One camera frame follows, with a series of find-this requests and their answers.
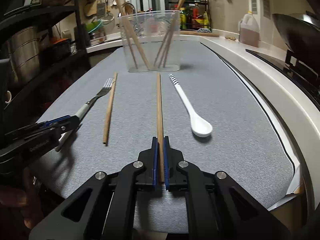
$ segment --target chopstick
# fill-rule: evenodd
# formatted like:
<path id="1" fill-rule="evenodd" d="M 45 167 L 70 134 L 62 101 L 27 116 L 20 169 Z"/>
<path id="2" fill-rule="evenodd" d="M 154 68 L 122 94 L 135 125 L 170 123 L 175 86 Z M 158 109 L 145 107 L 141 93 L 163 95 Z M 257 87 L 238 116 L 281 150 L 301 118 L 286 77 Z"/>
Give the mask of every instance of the chopstick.
<path id="1" fill-rule="evenodd" d="M 180 10 L 180 7 L 183 5 L 183 3 L 184 3 L 184 0 L 180 0 L 179 1 L 179 3 L 178 3 L 178 6 L 177 6 L 177 10 Z M 168 41 L 167 41 L 167 45 L 166 45 L 166 48 L 164 49 L 164 61 L 163 61 L 163 67 L 165 67 L 165 64 L 166 64 L 166 62 L 167 62 L 167 57 L 168 57 L 168 53 L 169 53 L 169 48 L 170 48 L 170 44 L 171 44 L 171 40 L 172 40 L 172 36 L 173 36 L 173 28 L 174 28 L 174 25 L 175 25 L 175 22 L 173 22 L 172 21 L 172 23 L 171 23 L 171 28 L 169 28 L 169 32 L 170 32 L 170 34 L 169 34 L 169 37 L 168 37 Z M 158 66 L 158 68 L 160 67 L 160 65 L 161 65 L 161 62 L 162 62 L 162 58 L 163 58 L 163 55 L 162 55 L 162 57 L 161 57 L 161 60 L 160 60 L 160 63 L 159 63 L 159 66 Z"/>
<path id="2" fill-rule="evenodd" d="M 157 137 L 159 143 L 159 182 L 164 182 L 164 157 L 163 157 L 163 121 L 161 102 L 161 77 L 157 73 Z"/>
<path id="3" fill-rule="evenodd" d="M 109 136 L 109 128 L 110 128 L 110 120 L 111 120 L 111 112 L 112 112 L 112 104 L 113 104 L 113 98 L 115 97 L 115 89 L 116 89 L 116 81 L 117 81 L 117 76 L 118 73 L 115 72 L 113 76 L 113 84 L 112 88 L 110 90 L 110 97 L 108 101 L 108 107 L 107 107 L 107 112 L 106 112 L 106 119 L 104 122 L 104 127 L 103 127 L 103 144 L 106 146 L 108 145 L 108 136 Z"/>
<path id="4" fill-rule="evenodd" d="M 185 1 L 185 0 L 179 0 L 179 3 L 178 3 L 178 6 L 177 6 L 177 9 L 176 9 L 176 10 L 180 10 L 181 6 L 184 4 L 184 1 Z M 157 62 L 157 60 L 158 60 L 158 57 L 159 57 L 159 55 L 160 55 L 160 53 L 161 53 L 161 50 L 162 50 L 164 44 L 166 43 L 166 46 L 170 46 L 171 39 L 172 39 L 172 36 L 173 36 L 173 28 L 174 28 L 177 20 L 178 20 L 177 17 L 174 17 L 174 18 L 173 18 L 173 20 L 172 20 L 172 22 L 171 22 L 171 24 L 170 24 L 170 26 L 169 26 L 169 28 L 168 28 L 168 30 L 167 30 L 164 38 L 163 38 L 162 44 L 161 44 L 161 46 L 160 46 L 160 49 L 158 50 L 156 59 L 155 59 L 155 61 L 154 61 L 154 65 L 156 65 L 156 62 Z M 166 61 L 166 58 L 167 58 L 167 54 L 168 54 L 168 53 L 165 53 L 165 52 L 166 52 L 166 49 L 164 50 L 164 52 L 163 52 L 163 54 L 162 54 L 162 56 L 161 56 L 161 60 L 160 60 L 160 62 L 159 62 L 159 64 L 158 64 L 158 68 L 160 67 L 161 62 L 162 62 L 162 59 L 163 59 L 164 57 L 165 57 L 165 61 Z"/>
<path id="5" fill-rule="evenodd" d="M 124 11 L 124 9 L 122 8 L 122 3 L 120 2 L 120 0 L 117 0 L 117 3 L 118 3 L 118 8 L 119 8 L 119 11 L 121 13 L 121 16 L 125 16 L 126 13 Z M 142 60 L 143 62 L 145 63 L 146 67 L 148 70 L 150 70 L 150 64 L 147 60 L 147 57 L 146 55 L 144 54 L 144 51 L 143 51 L 143 48 L 138 40 L 138 37 L 134 31 L 134 29 L 132 28 L 132 25 L 130 24 L 129 20 L 127 17 L 123 17 L 123 26 L 124 26 L 124 30 L 125 30 L 125 33 L 126 33 L 126 36 L 127 36 L 127 39 L 129 40 L 130 37 L 128 36 L 128 34 L 131 36 L 131 38 L 133 39 L 134 43 L 136 44 L 137 48 L 138 48 L 138 51 L 142 57 Z"/>

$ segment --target fork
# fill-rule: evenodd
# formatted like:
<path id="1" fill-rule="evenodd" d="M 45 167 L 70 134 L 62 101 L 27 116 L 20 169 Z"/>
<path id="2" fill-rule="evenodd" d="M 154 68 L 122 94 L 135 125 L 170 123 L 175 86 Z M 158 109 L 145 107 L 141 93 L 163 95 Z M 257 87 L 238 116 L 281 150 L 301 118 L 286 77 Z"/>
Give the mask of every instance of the fork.
<path id="1" fill-rule="evenodd" d="M 89 109 L 93 106 L 95 101 L 97 101 L 98 98 L 105 96 L 110 91 L 113 84 L 113 78 L 109 78 L 101 88 L 101 90 L 96 94 L 95 97 L 93 97 L 90 101 L 86 102 L 79 110 L 76 112 L 76 116 L 80 119 L 80 121 L 83 119 L 84 115 L 89 111 Z M 61 150 L 63 144 L 69 137 L 69 135 L 72 133 L 73 130 L 68 131 L 64 133 L 60 139 L 59 139 L 59 145 L 55 147 L 55 150 L 58 152 Z"/>

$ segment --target wooden cutting board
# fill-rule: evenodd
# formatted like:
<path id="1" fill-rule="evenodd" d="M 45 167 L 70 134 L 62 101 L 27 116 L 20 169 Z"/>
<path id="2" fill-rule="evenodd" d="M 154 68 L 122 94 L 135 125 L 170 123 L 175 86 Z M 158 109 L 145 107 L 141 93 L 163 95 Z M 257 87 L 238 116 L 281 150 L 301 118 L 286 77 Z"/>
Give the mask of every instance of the wooden cutting board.
<path id="1" fill-rule="evenodd" d="M 217 34 L 217 33 L 201 33 L 201 32 L 193 32 L 193 31 L 180 31 L 180 34 L 207 36 L 207 37 L 219 37 L 219 34 Z"/>

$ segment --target wok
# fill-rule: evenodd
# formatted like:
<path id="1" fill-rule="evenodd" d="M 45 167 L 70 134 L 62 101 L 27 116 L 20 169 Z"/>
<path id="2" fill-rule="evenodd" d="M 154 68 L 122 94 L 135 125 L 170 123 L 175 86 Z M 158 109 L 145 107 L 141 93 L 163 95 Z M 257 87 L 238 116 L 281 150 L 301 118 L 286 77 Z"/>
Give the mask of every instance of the wok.
<path id="1" fill-rule="evenodd" d="M 285 14 L 273 14 L 273 21 L 285 44 L 298 60 L 320 74 L 320 30 L 311 23 Z"/>

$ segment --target ceramic spoon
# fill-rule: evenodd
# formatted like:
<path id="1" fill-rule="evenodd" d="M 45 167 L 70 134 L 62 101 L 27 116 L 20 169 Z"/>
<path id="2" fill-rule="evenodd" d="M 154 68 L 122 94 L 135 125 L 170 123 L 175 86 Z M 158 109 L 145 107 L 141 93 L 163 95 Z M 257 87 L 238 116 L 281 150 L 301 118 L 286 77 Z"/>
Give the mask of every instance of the ceramic spoon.
<path id="1" fill-rule="evenodd" d="M 184 106 L 186 107 L 188 114 L 190 116 L 191 129 L 196 136 L 207 137 L 212 132 L 212 125 L 209 124 L 205 119 L 201 118 L 196 111 L 193 109 L 189 99 L 183 92 L 182 87 L 174 75 L 169 74 L 172 84 L 174 85 L 176 91 L 178 92 Z"/>

